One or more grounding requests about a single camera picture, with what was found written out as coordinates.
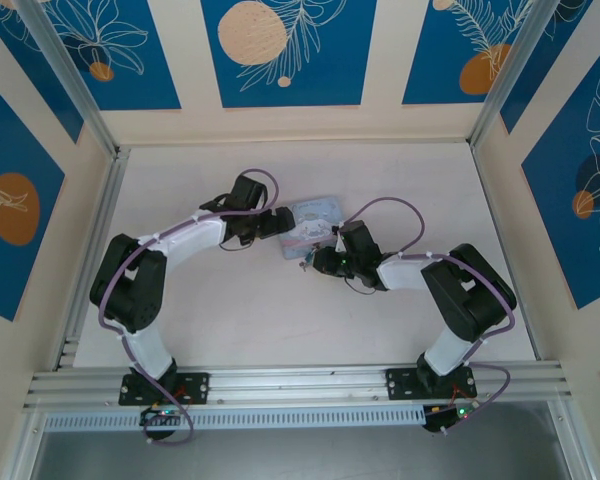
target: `wall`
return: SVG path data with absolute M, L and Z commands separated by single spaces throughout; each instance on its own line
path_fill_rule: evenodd
M 578 283 L 584 278 L 589 279 L 589 287 L 598 285 L 600 270 L 590 272 L 587 260 L 579 266 L 583 278 L 574 279 L 568 274 L 570 262 L 587 258 L 590 252 L 600 255 L 600 232 L 594 228 L 595 223 L 587 223 L 596 220 L 584 218 L 600 213 L 594 211 L 597 207 L 578 212 L 577 204 L 571 203 L 577 191 L 574 172 L 584 159 L 578 150 L 580 144 L 576 144 L 571 131 L 565 128 L 562 135 L 545 136 L 545 132 L 554 131 L 555 125 L 550 125 L 563 106 L 570 105 L 560 118 L 565 112 L 575 111 L 572 110 L 574 103 L 567 101 L 599 56 L 600 0 L 595 0 L 515 128 L 508 134 L 505 124 L 498 119 L 477 154 L 535 338 L 545 357 L 561 360 L 595 450 L 600 455 L 600 298 L 580 295 L 582 286 Z M 519 84 L 527 80 L 523 75 Z M 592 90 L 589 103 L 595 95 L 595 88 Z M 580 125 L 584 130 L 588 125 L 587 112 L 585 109 L 584 115 L 570 116 L 570 123 Z M 583 148 L 591 153 L 586 140 Z M 546 151 L 544 158 L 537 159 L 552 166 L 552 173 L 540 180 L 529 176 L 528 163 L 525 163 L 524 171 L 521 168 L 526 158 L 536 159 L 538 150 L 534 148 L 537 144 L 554 147 L 553 151 Z M 562 202 L 564 205 L 557 200 L 541 202 L 541 215 L 536 199 L 561 198 L 563 184 L 573 189 L 570 197 Z M 551 225 L 552 215 L 563 210 L 566 213 L 562 231 L 554 228 L 548 231 L 546 225 Z M 573 219 L 582 223 L 576 223 L 574 228 L 571 226 Z M 561 242 L 570 244 L 573 249 L 570 258 L 556 256 L 554 246 Z
M 41 5 L 118 141 L 156 145 L 466 138 L 532 2 L 74 4 L 81 13 Z M 463 6 L 476 29 L 466 29 Z M 507 11 L 515 20 L 481 43 Z M 96 27 L 103 33 L 92 38 Z
M 44 65 L 39 64 L 40 71 Z M 50 87 L 51 84 L 38 84 Z M 78 136 L 72 136 L 66 124 L 61 123 L 51 110 L 48 98 L 39 90 L 12 57 L 0 39 L 0 96 L 19 117 L 11 125 L 14 130 L 1 130 L 4 147 L 0 152 L 0 166 L 7 165 L 13 145 L 25 142 L 25 136 L 35 141 L 40 152 L 46 152 L 54 164 L 53 169 L 61 171 L 62 187 L 59 195 L 51 197 L 53 211 L 46 232 L 36 233 L 44 238 L 37 252 L 34 252 L 33 269 L 27 270 L 26 289 L 14 315 L 0 311 L 0 462 L 1 456 L 9 449 L 9 437 L 13 424 L 21 411 L 27 393 L 31 374 L 34 371 L 49 369 L 52 365 L 53 346 L 62 333 L 62 320 L 66 311 L 74 277 L 80 267 L 80 259 L 85 249 L 85 239 L 92 223 L 94 209 L 98 201 L 109 161 L 102 153 L 88 128 L 82 128 Z M 43 170 L 37 163 L 33 150 L 23 153 L 22 159 L 14 162 L 24 169 Z M 37 186 L 40 209 L 44 210 L 47 196 Z M 9 206 L 2 205 L 0 216 L 9 212 Z M 15 235 L 24 231 L 23 223 L 16 223 L 11 232 Z M 11 239 L 5 230 L 0 230 L 3 239 Z M 18 258 L 19 248 L 11 245 L 11 254 L 0 253 L 0 279 L 17 269 L 13 259 Z M 12 292 L 7 285 L 0 296 Z

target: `wire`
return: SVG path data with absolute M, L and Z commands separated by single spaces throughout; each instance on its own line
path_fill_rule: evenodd
M 475 363 L 475 362 L 469 363 L 468 366 L 472 367 L 472 368 L 484 368 L 484 369 L 487 369 L 487 370 L 498 370 L 498 371 L 500 371 L 500 372 L 502 372 L 502 373 L 505 374 L 504 383 L 502 384 L 502 386 L 498 389 L 498 391 L 496 393 L 494 393 L 493 395 L 491 395 L 491 397 L 489 397 L 487 400 L 485 400 L 484 402 L 482 402 L 480 404 L 480 406 L 478 408 L 476 408 L 473 412 L 471 412 L 466 419 L 460 420 L 459 422 L 455 423 L 454 425 L 451 425 L 450 427 L 446 428 L 444 430 L 444 433 L 448 432 L 452 428 L 457 427 L 458 425 L 466 423 L 467 420 L 469 420 L 470 418 L 473 418 L 476 413 L 482 411 L 483 409 L 485 409 L 486 407 L 488 407 L 491 403 L 495 402 L 498 399 L 498 397 L 504 393 L 504 391 L 507 389 L 507 387 L 511 383 L 511 373 L 509 373 L 509 370 L 507 370 L 504 367 L 500 367 L 498 365 L 490 365 L 490 364 L 487 364 L 487 363 Z
M 482 337 L 480 337 L 480 339 L 466 353 L 466 355 L 463 358 L 463 361 L 466 362 L 467 360 L 469 360 L 469 358 L 471 358 L 471 356 L 474 353 L 476 353 L 476 350 L 478 350 L 478 348 L 480 348 L 480 345 L 482 345 L 482 343 L 484 343 L 484 341 L 487 338 L 493 337 L 494 335 L 500 335 L 501 333 L 509 332 L 509 331 L 513 330 L 513 328 L 516 326 L 516 317 L 513 315 L 513 310 L 511 309 L 511 307 L 509 306 L 509 304 L 507 303 L 505 298 L 502 296 L 502 294 L 496 289 L 496 287 L 494 287 L 491 284 L 491 282 L 489 282 L 489 280 L 486 279 L 486 277 L 484 275 L 482 275 L 480 272 L 478 272 L 475 268 L 471 267 L 470 265 L 467 265 L 462 260 L 458 260 L 455 257 L 452 257 L 450 255 L 444 255 L 442 253 L 427 253 L 427 254 L 421 253 L 421 254 L 412 254 L 412 255 L 402 255 L 402 256 L 400 256 L 400 258 L 402 260 L 427 260 L 427 259 L 433 258 L 433 259 L 437 259 L 437 260 L 447 260 L 448 262 L 455 263 L 463 270 L 466 270 L 467 272 L 469 272 L 480 283 L 482 283 L 487 288 L 487 290 L 489 290 L 489 292 L 491 292 L 491 294 L 494 297 L 496 297 L 496 300 L 498 300 L 498 302 L 500 303 L 500 305 L 502 306 L 504 311 L 507 313 L 507 317 L 509 317 L 509 324 L 502 328 L 498 328 L 496 330 L 487 332 L 484 335 L 482 335 Z
M 347 224 L 349 222 L 353 222 L 356 218 L 358 218 L 358 216 L 362 212 L 364 212 L 371 205 L 373 205 L 375 203 L 378 203 L 378 202 L 384 202 L 384 201 L 398 202 L 398 203 L 401 203 L 403 205 L 406 205 L 411 210 L 413 210 L 413 212 L 417 215 L 418 220 L 420 220 L 420 232 L 418 233 L 418 235 L 416 236 L 416 238 L 414 238 L 413 240 L 411 240 L 409 243 L 407 243 L 404 247 L 402 247 L 399 250 L 399 252 L 402 253 L 405 250 L 407 250 L 408 248 L 413 247 L 416 243 L 418 243 L 420 241 L 420 239 L 422 238 L 422 236 L 424 235 L 424 230 L 425 230 L 424 217 L 420 213 L 420 210 L 418 210 L 413 204 L 407 202 L 406 200 L 403 200 L 402 198 L 398 198 L 398 197 L 379 197 L 379 198 L 376 198 L 375 200 L 371 200 L 364 207 L 362 207 L 360 210 L 358 210 L 356 213 L 354 213 L 351 217 L 349 217 L 347 220 L 345 220 L 344 223 Z
M 122 264 L 120 265 L 118 270 L 116 270 L 116 273 L 114 273 L 113 277 L 111 278 L 111 281 L 109 282 L 109 285 L 105 289 L 104 295 L 102 296 L 102 300 L 100 302 L 100 308 L 98 309 L 98 323 L 100 324 L 100 326 L 102 328 L 105 328 L 107 330 L 111 330 L 111 331 L 115 332 L 116 334 L 118 334 L 121 337 L 122 346 L 123 346 L 124 351 L 126 352 L 127 356 L 131 360 L 133 368 L 135 368 L 138 373 L 140 373 L 144 378 L 146 378 L 147 381 L 154 388 L 156 388 L 167 400 L 169 400 L 169 402 L 171 402 L 171 404 L 173 406 L 175 406 L 180 411 L 180 413 L 182 413 L 182 415 L 184 415 L 185 420 L 189 424 L 189 433 L 188 433 L 187 437 L 184 438 L 183 440 L 175 440 L 175 441 L 171 441 L 171 442 L 152 440 L 147 433 L 148 425 L 145 424 L 142 431 L 143 431 L 144 435 L 147 437 L 147 441 L 151 442 L 154 445 L 160 445 L 160 446 L 167 447 L 167 446 L 184 445 L 184 444 L 190 442 L 193 439 L 193 419 L 189 415 L 189 412 L 187 411 L 187 409 L 185 409 L 185 407 L 178 400 L 176 400 L 176 398 L 173 395 L 171 395 L 171 393 L 169 393 L 169 391 L 167 391 L 162 385 L 160 385 L 160 383 L 158 383 L 158 381 L 155 378 L 153 378 L 151 375 L 149 375 L 147 373 L 147 371 L 142 367 L 142 365 L 140 365 L 140 363 L 138 362 L 138 359 L 136 358 L 133 351 L 131 350 L 129 341 L 124 336 L 124 330 L 120 327 L 116 327 L 115 325 L 111 325 L 106 322 L 106 320 L 104 318 L 106 306 L 109 303 L 109 298 L 111 297 L 111 294 L 113 293 L 113 289 L 115 288 L 115 286 L 118 283 L 118 281 L 120 280 L 120 278 L 124 275 L 125 271 L 127 270 L 127 267 L 129 265 L 131 265 L 131 263 L 136 258 L 138 258 L 138 256 L 142 252 L 144 252 L 145 250 L 147 250 L 149 247 L 151 247 L 155 243 L 159 242 L 160 240 L 163 240 L 163 239 L 169 237 L 170 235 L 173 235 L 174 233 L 177 233 L 180 230 L 187 228 L 195 223 L 203 222 L 203 221 L 209 220 L 211 218 L 223 217 L 226 215 L 246 216 L 246 215 L 259 214 L 259 213 L 263 213 L 263 212 L 269 210 L 273 205 L 275 205 L 276 201 L 278 201 L 278 194 L 280 193 L 280 187 L 278 186 L 278 181 L 275 179 L 275 177 L 273 175 L 271 175 L 269 172 L 267 172 L 266 170 L 263 170 L 260 168 L 249 168 L 249 169 L 243 171 L 242 173 L 240 173 L 240 175 L 246 175 L 248 173 L 261 173 L 261 174 L 269 177 L 269 179 L 273 183 L 273 186 L 275 189 L 275 194 L 273 195 L 273 198 L 271 199 L 271 201 L 268 204 L 265 204 L 265 205 L 263 205 L 263 207 L 261 209 L 256 209 L 256 210 L 247 210 L 247 211 L 238 210 L 238 211 L 208 213 L 206 215 L 200 216 L 199 218 L 190 218 L 188 220 L 185 220 L 184 222 L 174 225 L 173 227 L 165 230 L 164 232 L 161 232 L 158 235 L 155 235 L 153 238 L 151 238 L 149 241 L 147 241 L 147 243 L 144 243 L 140 247 L 135 249 L 131 253 L 131 255 L 129 255 L 129 257 L 127 257 L 127 259 L 124 262 L 122 262 Z
M 223 247 L 222 244 L 218 245 L 222 250 L 224 250 L 225 252 L 240 252 L 242 250 L 246 250 L 247 248 L 250 248 L 251 245 L 253 245 L 253 241 L 249 242 L 248 245 L 244 245 L 240 248 L 227 248 L 227 247 Z
M 374 293 L 376 293 L 376 291 L 377 291 L 377 290 L 374 288 L 374 289 L 373 289 L 372 291 L 370 291 L 370 292 L 361 292 L 360 290 L 358 290 L 357 288 L 355 288 L 353 285 L 351 285 L 351 284 L 349 283 L 349 279 L 348 279 L 347 277 L 344 277 L 344 283 L 346 283 L 346 284 L 347 284 L 347 286 L 348 286 L 348 287 L 349 287 L 351 290 L 353 290 L 353 291 L 354 291 L 354 292 L 356 292 L 356 293 L 359 293 L 360 295 L 373 295 L 373 294 L 374 294 Z

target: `white tabletop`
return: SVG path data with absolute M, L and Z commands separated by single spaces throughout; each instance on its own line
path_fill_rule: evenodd
M 109 238 L 150 234 L 231 189 L 245 168 L 270 171 L 278 204 L 336 195 L 345 217 L 379 196 L 414 203 L 427 230 L 411 252 L 473 244 L 510 283 L 505 259 L 464 143 L 294 142 L 137 148 L 132 151 Z M 418 232 L 406 207 L 377 204 L 361 217 L 383 251 Z M 426 291 L 356 294 L 340 279 L 303 272 L 277 238 L 248 250 L 205 251 L 167 279 L 158 322 L 179 365 L 286 366 L 414 362 L 444 321 Z M 481 360 L 533 360 L 519 311 L 515 329 L 490 339 Z M 129 364 L 116 335 L 90 306 L 74 366 Z

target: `metal frame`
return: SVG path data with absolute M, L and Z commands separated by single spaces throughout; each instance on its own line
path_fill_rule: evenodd
M 487 94 L 480 115 L 469 134 L 469 144 L 472 148 L 479 146 L 488 132 L 493 121 L 500 114 L 504 101 L 511 93 L 511 89 L 518 80 L 522 69 L 529 60 L 533 49 L 542 36 L 545 26 L 551 20 L 560 0 L 536 1 L 529 16 L 520 28 L 513 48 L 502 66 L 498 76 Z
M 571 396 L 557 361 L 498 362 L 512 381 L 498 401 L 527 402 Z M 211 375 L 208 403 L 193 409 L 295 408 L 320 406 L 431 405 L 445 400 L 390 401 L 385 370 L 415 365 L 325 366 L 262 369 L 187 368 L 180 372 Z M 123 368 L 68 368 L 34 374 L 24 411 L 138 411 L 118 406 Z M 499 372 L 475 369 L 479 400 L 486 400 L 503 382 Z
M 51 21 L 36 0 L 13 0 L 13 4 L 69 98 L 84 118 L 85 124 L 91 128 L 97 142 L 113 160 L 118 153 L 117 142 Z

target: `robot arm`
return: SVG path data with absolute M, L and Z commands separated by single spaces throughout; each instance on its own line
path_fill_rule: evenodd
M 202 205 L 193 218 L 204 218 L 212 212 L 249 211 L 261 201 L 267 201 L 266 187 L 241 175 L 231 193 Z M 174 232 L 162 236 L 154 234 L 134 239 L 118 235 L 109 244 L 91 288 L 90 300 L 100 306 L 122 263 L 141 245 L 158 238 L 129 265 L 128 270 L 135 275 L 125 274 L 116 283 L 105 306 L 105 318 L 113 320 L 122 330 L 138 364 L 165 386 L 177 369 L 155 322 L 162 306 L 166 276 L 196 253 L 220 245 L 234 236 L 240 239 L 241 244 L 248 245 L 255 238 L 267 238 L 293 227 L 293 215 L 283 207 L 276 209 L 276 215 L 267 210 L 254 215 L 229 214 L 207 218 L 181 229 L 169 229 L 167 232 Z
M 482 281 L 486 280 L 509 308 L 516 307 L 512 290 L 472 245 L 456 247 L 447 259 L 422 255 L 411 260 L 382 254 L 362 221 L 343 226 L 338 235 L 344 252 L 325 247 L 314 253 L 313 266 L 321 273 L 358 277 L 365 286 L 379 291 L 408 288 L 429 290 L 433 296 L 446 327 L 420 356 L 417 370 L 419 382 L 431 397 L 446 390 L 480 337 L 507 315 L 500 299 Z M 466 265 L 482 279 L 458 264 Z

